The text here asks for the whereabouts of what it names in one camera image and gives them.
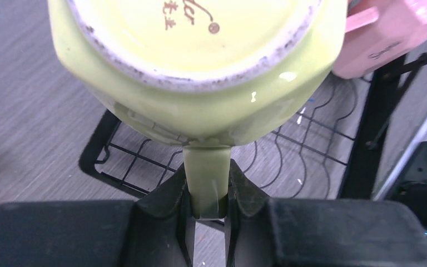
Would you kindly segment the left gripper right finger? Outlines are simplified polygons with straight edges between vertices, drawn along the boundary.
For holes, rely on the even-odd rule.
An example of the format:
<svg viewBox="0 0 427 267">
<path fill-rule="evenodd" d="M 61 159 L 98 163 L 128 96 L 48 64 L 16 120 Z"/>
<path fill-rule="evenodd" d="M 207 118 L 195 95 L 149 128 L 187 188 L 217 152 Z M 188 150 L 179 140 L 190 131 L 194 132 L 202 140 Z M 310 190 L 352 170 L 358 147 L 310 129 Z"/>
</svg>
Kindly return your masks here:
<svg viewBox="0 0 427 267">
<path fill-rule="evenodd" d="M 427 237 L 398 202 L 273 198 L 230 163 L 227 266 L 427 266 Z"/>
</svg>

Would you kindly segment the lime green mug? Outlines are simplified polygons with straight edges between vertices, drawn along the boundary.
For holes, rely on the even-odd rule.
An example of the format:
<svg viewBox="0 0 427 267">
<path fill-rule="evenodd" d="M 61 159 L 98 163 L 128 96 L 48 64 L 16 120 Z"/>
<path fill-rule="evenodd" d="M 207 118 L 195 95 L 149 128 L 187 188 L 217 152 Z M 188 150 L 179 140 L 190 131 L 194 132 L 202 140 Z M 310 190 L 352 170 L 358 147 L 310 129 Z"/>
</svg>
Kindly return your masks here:
<svg viewBox="0 0 427 267">
<path fill-rule="evenodd" d="M 110 112 L 182 147 L 193 216 L 226 214 L 231 149 L 322 84 L 347 1 L 48 1 L 60 63 Z"/>
</svg>

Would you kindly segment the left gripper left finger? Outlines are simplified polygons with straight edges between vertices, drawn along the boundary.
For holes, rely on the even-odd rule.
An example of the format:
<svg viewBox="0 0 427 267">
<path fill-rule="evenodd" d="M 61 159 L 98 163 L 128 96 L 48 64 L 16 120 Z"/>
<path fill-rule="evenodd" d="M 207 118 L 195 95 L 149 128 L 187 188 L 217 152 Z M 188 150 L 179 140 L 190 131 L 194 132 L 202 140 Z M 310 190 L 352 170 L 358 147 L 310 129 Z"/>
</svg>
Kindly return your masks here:
<svg viewBox="0 0 427 267">
<path fill-rule="evenodd" d="M 0 266 L 192 266 L 183 167 L 143 198 L 0 204 Z"/>
</svg>

